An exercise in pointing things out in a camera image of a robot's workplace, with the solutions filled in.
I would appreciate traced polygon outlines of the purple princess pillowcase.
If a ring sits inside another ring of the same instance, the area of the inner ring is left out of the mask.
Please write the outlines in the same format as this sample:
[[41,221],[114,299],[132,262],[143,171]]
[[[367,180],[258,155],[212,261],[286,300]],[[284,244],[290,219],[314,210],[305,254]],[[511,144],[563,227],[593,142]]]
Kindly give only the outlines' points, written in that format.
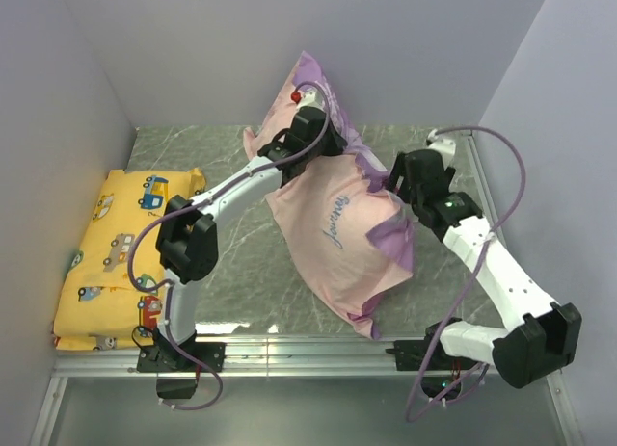
[[372,315],[388,289],[410,279],[414,228],[402,201],[386,190],[389,171],[364,144],[321,65],[303,52],[261,124],[245,129],[248,158],[290,125],[295,87],[315,82],[324,90],[342,155],[319,157],[283,188],[267,196],[293,264],[310,291],[354,331],[376,340]]

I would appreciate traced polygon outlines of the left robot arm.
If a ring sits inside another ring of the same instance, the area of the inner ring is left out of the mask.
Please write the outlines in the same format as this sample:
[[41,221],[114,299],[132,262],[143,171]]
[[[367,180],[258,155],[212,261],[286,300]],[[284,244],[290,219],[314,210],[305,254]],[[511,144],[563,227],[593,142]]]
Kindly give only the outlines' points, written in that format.
[[164,278],[151,287],[140,284],[134,274],[135,249],[129,252],[127,272],[131,284],[142,293],[166,291],[162,315],[151,332],[153,353],[164,371],[201,365],[195,354],[196,284],[218,262],[220,229],[300,176],[314,159],[338,156],[345,146],[328,110],[301,106],[291,124],[278,131],[242,170],[199,196],[172,197],[164,215],[149,225],[158,231],[155,248]]

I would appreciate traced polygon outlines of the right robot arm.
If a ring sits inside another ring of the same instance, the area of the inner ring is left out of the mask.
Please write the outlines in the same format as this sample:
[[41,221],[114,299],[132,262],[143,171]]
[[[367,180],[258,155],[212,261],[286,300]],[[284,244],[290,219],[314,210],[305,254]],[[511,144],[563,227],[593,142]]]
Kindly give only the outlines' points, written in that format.
[[451,191],[454,174],[434,148],[401,152],[387,187],[469,269],[471,282],[488,295],[502,325],[446,317],[426,330],[421,365],[443,369],[463,358],[493,366],[510,386],[523,388],[573,363],[582,316],[531,279],[469,194]]

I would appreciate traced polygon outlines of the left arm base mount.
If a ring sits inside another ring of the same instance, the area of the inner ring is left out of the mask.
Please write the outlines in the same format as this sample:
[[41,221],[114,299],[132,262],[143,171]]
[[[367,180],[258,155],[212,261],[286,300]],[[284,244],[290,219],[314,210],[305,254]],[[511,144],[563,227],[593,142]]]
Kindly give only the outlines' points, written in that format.
[[137,359],[136,372],[156,377],[156,393],[164,401],[188,401],[196,394],[203,372],[197,359],[216,373],[223,370],[225,343],[194,341],[180,348],[191,357],[164,342],[163,346],[144,346]]

